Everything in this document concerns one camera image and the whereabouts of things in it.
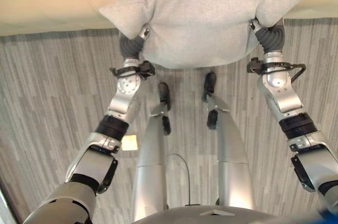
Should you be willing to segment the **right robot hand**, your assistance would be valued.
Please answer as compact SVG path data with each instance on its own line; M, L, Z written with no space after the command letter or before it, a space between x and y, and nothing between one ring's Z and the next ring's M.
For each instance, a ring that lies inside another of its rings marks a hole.
M285 44L285 26L284 19L281 18L272 27L262 26L258 19L255 18L250 21L251 30L257 41L264 50L264 54L270 52L282 52Z

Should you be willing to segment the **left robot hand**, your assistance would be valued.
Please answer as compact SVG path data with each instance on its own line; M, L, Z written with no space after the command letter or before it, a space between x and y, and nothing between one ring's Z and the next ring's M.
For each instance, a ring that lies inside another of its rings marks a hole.
M119 47L124 60L136 59L139 60L139 53L144 47L144 43L150 34L150 25L145 24L139 34L133 39L119 33Z

